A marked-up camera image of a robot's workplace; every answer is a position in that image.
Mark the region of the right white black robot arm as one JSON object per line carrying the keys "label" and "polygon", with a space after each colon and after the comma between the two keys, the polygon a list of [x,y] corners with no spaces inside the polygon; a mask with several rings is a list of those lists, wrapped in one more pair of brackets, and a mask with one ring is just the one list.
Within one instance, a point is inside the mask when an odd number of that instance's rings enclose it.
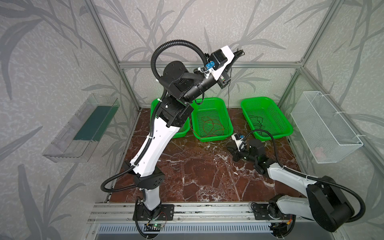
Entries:
{"label": "right white black robot arm", "polygon": [[281,182],[301,193],[303,197],[277,195],[269,201],[270,215],[282,213],[304,217],[315,221],[328,232],[335,232],[345,223],[360,220],[366,205],[354,191],[337,184],[329,176],[322,178],[305,175],[282,165],[278,159],[266,156],[265,146],[258,139],[248,143],[244,137],[234,135],[234,140],[226,145],[233,161],[250,161],[260,175]]}

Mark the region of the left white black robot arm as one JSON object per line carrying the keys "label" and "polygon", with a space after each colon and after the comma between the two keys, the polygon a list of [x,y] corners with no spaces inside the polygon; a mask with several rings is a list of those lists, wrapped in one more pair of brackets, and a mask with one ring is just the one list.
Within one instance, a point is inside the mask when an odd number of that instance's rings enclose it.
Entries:
{"label": "left white black robot arm", "polygon": [[196,73],[190,73],[182,62],[173,61],[166,66],[163,75],[159,76],[156,62],[161,52],[161,49],[157,49],[151,59],[151,68],[164,87],[164,92],[152,112],[150,132],[137,155],[130,161],[128,169],[101,184],[101,190],[106,193],[124,191],[126,188],[108,189],[106,185],[125,174],[134,175],[135,184],[128,188],[139,188],[144,192],[143,204],[149,211],[154,211],[161,205],[160,184],[164,175],[156,168],[158,159],[191,116],[194,111],[192,103],[198,97],[204,97],[205,92],[215,84],[221,88],[226,87],[231,81],[228,71],[245,54],[243,50],[232,52],[225,46],[209,57],[203,55],[204,66],[198,68]]}

